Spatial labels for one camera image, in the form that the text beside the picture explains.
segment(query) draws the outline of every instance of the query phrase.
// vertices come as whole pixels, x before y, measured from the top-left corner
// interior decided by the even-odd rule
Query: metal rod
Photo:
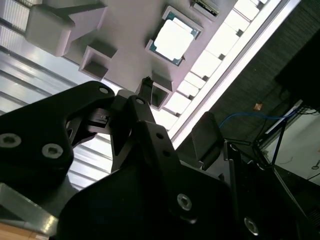
[[[279,152],[279,149],[280,149],[281,141],[282,141],[282,138],[283,138],[283,136],[285,134],[287,122],[288,122],[287,119],[284,119],[283,122],[282,122],[282,128],[281,128],[280,136],[279,136],[278,142],[276,144],[276,147],[275,147],[275,150],[274,150],[274,155],[273,155],[272,162],[271,162],[272,165],[274,165],[276,163],[276,159],[277,159],[278,152]]]

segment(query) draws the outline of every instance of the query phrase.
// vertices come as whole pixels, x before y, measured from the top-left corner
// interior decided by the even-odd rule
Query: dark wall
[[[217,123],[234,113],[256,112],[253,110],[256,103],[263,104],[259,113],[272,116],[285,114],[298,99],[282,89],[274,78],[318,30],[320,0],[302,0],[211,108]],[[236,116],[223,125],[221,132],[224,138],[252,142],[275,120],[267,120],[262,130],[264,123],[263,118]],[[237,146],[253,155],[251,147]],[[183,155],[193,156],[190,137],[179,150]]]

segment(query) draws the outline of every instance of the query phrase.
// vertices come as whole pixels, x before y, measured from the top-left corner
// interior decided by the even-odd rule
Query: wooden surface
[[[48,237],[0,223],[0,240],[49,240]]]

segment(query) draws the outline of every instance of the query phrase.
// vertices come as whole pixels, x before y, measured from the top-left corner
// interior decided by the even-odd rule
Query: small orange sticker
[[[262,103],[256,103],[253,110],[260,111],[262,109]]]

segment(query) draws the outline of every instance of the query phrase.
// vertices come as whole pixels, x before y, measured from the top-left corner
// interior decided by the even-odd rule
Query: blue cable
[[[236,116],[251,116],[251,117],[260,117],[260,118],[264,118],[264,119],[273,119],[273,120],[279,120],[279,119],[287,119],[287,118],[291,118],[292,116],[294,116],[297,113],[296,110],[294,110],[292,113],[290,113],[288,116],[267,116],[261,113],[249,113],[249,112],[238,112],[238,113],[234,113],[231,114],[230,116],[228,116],[225,120],[223,120],[219,126],[219,128],[221,128],[227,121],[229,121],[231,118],[236,117]]]

